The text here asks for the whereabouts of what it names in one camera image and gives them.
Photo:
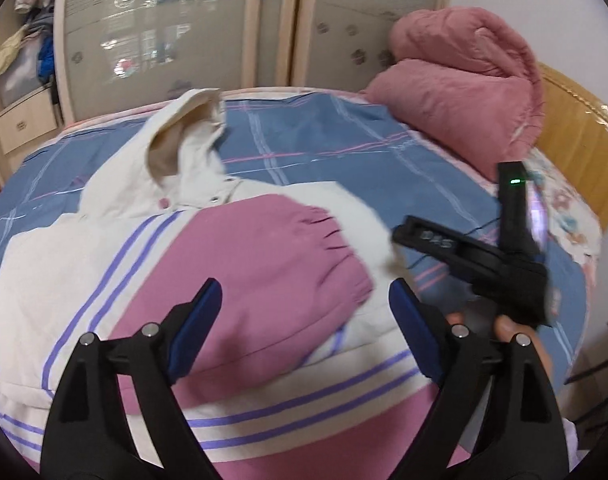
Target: metal screw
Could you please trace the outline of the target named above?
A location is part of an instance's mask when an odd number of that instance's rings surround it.
[[[153,337],[158,332],[159,325],[157,323],[146,323],[146,325],[142,327],[142,333],[146,337]]]
[[[462,339],[463,337],[467,337],[470,334],[468,328],[464,325],[453,325],[450,329],[450,332],[457,338]]]
[[[95,341],[95,334],[93,332],[86,332],[79,338],[79,343],[84,346],[89,346],[93,341]]]
[[[526,334],[518,334],[517,336],[515,336],[515,340],[517,341],[517,344],[519,346],[530,345],[530,337],[528,337]]]

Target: headboard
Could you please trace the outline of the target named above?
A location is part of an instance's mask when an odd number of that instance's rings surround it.
[[[545,123],[537,148],[608,228],[608,106],[572,79],[540,64]]]

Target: white wall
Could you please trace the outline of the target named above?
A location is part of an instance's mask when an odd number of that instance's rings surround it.
[[[538,58],[608,103],[608,7],[603,0],[451,0],[503,17]],[[598,265],[584,351],[593,364],[608,356],[608,232]],[[608,374],[599,377],[608,392]]]

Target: folded blanket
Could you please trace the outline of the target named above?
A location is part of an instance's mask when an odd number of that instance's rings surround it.
[[[496,165],[522,160],[542,131],[536,58],[503,19],[477,7],[418,10],[390,34],[396,65],[364,91],[496,180]]]

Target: hand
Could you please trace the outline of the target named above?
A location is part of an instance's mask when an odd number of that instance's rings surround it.
[[[464,315],[460,312],[455,312],[453,314],[448,314],[446,316],[446,320],[449,324],[457,325],[464,324]],[[553,378],[553,361],[548,355],[548,352],[544,348],[542,344],[542,340],[538,333],[535,332],[530,326],[526,325],[518,325],[508,316],[499,316],[495,319],[494,323],[495,336],[499,341],[504,343],[508,343],[513,339],[515,334],[523,333],[530,337],[530,340],[533,341],[535,345],[535,349],[540,356],[540,361],[542,361],[542,365],[546,370],[546,374],[548,378],[551,380]]]

